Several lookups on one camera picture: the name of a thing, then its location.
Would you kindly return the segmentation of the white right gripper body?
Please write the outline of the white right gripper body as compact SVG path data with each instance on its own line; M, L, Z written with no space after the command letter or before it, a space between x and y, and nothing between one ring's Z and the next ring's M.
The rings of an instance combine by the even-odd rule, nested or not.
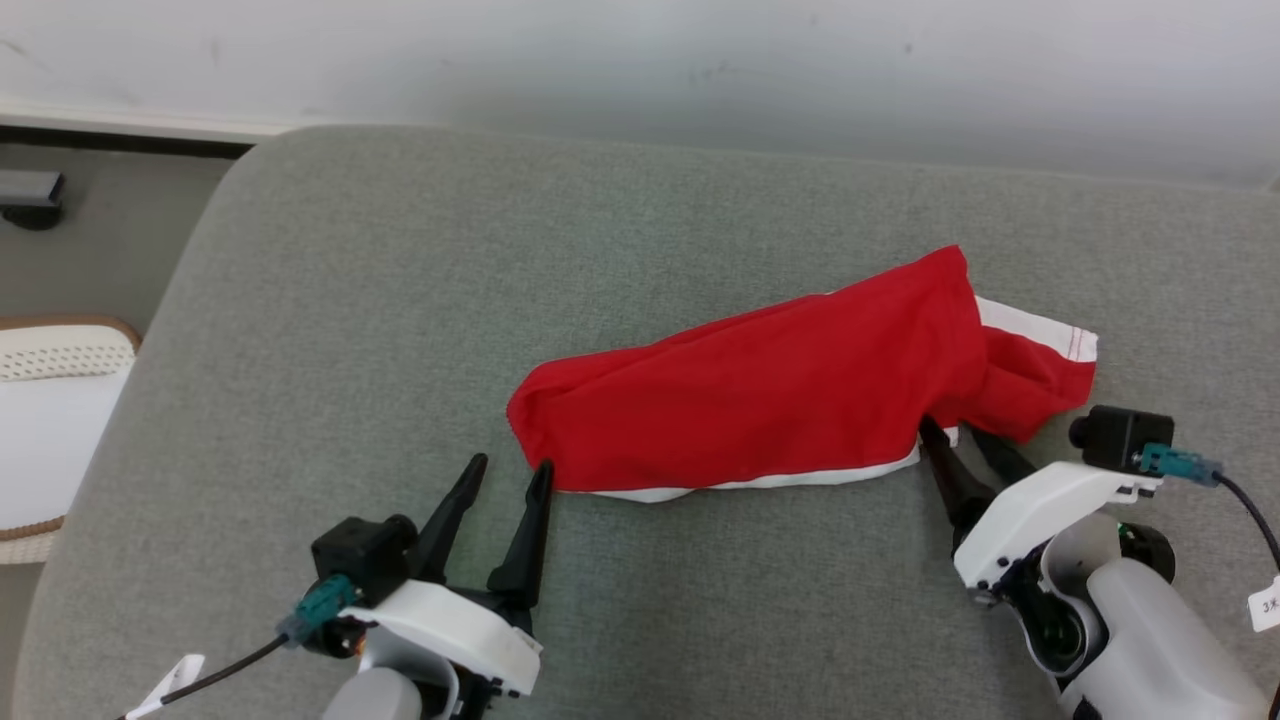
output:
M1130 475L1059 461L1000 492L954 555L968 589L997 585L1009 565L1106 503L1152 497L1161 477Z

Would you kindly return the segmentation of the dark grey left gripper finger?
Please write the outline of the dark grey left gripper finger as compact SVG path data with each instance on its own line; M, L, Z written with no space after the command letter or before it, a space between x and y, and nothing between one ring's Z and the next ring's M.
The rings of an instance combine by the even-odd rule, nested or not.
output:
M527 487L525 511L503 561L492 570L486 589L507 609L538 606L554 495L554 465L543 460Z
M410 578L445 584L445 569L465 514L472 507L485 477L488 456L475 454L420 530L410 553Z

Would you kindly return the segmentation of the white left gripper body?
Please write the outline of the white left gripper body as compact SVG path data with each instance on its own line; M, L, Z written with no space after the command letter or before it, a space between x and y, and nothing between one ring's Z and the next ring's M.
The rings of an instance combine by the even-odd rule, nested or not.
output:
M403 648L415 662L438 657L521 696L532 693L541 670L541 646L529 633L444 585L407 580L378 606L340 616L372 624L362 670Z

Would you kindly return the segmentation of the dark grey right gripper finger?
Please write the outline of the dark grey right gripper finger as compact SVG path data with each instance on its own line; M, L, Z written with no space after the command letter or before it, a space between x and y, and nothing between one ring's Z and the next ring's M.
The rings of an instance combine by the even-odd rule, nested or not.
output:
M934 418L924 415L918 432L922 455L934 478L952 528L952 551L957 551L986 514L996 493L964 465L951 446L948 434Z
M1038 468L1009 439L978 427L970 427L970 434L1002 487L1015 486L1038 471Z

